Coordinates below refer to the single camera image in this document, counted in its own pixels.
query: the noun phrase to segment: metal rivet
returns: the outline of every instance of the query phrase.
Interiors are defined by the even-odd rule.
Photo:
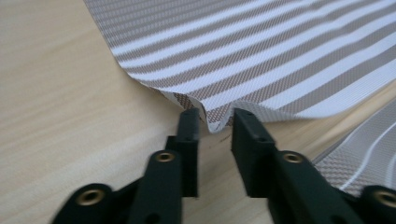
[[[99,203],[103,198],[105,198],[105,193],[101,189],[89,189],[81,193],[76,202],[79,205],[89,206]]]
[[[297,154],[293,153],[286,153],[283,155],[283,159],[288,162],[292,163],[300,163],[303,161],[303,158]]]
[[[384,190],[378,190],[374,193],[375,198],[382,204],[396,208],[396,195]]]
[[[163,152],[157,155],[156,160],[161,162],[172,161],[175,155],[169,152]]]

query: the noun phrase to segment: striped fabric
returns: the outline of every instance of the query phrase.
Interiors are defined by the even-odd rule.
[[[120,66],[211,132],[323,118],[396,78],[395,1],[85,0]]]
[[[396,189],[396,100],[314,163],[334,187],[356,196],[367,185]]]

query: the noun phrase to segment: light wood tabletop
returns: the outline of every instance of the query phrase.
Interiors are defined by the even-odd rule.
[[[393,82],[331,118],[264,125],[313,159],[395,97]],[[1,1],[0,222],[49,223],[83,185],[134,181],[181,111],[126,75],[82,1]],[[272,223],[244,192],[231,129],[200,132],[200,198],[183,200],[184,223]]]

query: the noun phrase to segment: wooden table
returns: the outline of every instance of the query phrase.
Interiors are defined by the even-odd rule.
[[[393,82],[337,116],[265,127],[312,159],[395,97]],[[1,1],[0,222],[48,223],[83,185],[135,180],[181,111],[120,69],[82,1]],[[272,223],[245,195],[230,134],[202,123],[201,197],[183,201],[184,223]]]

